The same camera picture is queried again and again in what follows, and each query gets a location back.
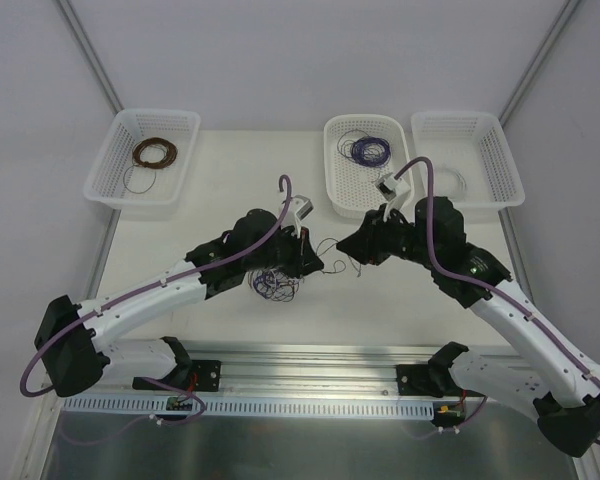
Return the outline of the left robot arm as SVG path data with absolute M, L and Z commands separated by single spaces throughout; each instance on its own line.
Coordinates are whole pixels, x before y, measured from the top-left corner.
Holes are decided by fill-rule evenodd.
M 220 237 L 124 293 L 81 303 L 66 295 L 52 300 L 34 339 L 51 390 L 65 398 L 117 379 L 131 380 L 136 389 L 186 388 L 193 366 L 177 338 L 128 340 L 126 334 L 236 288 L 255 270 L 277 270 L 294 279 L 321 270 L 302 224 L 312 209 L 299 199 L 278 215 L 253 209 Z

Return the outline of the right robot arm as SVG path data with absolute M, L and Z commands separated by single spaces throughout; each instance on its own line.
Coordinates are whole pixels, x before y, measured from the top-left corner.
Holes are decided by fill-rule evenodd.
M 429 361 L 438 393 L 479 392 L 531 419 L 559 451 L 583 456 L 600 438 L 600 364 L 570 342 L 530 301 L 511 272 L 466 238 L 446 197 L 420 200 L 415 220 L 382 205 L 337 249 L 363 265 L 391 257 L 423 266 L 439 290 L 493 327 L 532 367 L 525 376 L 450 342 Z

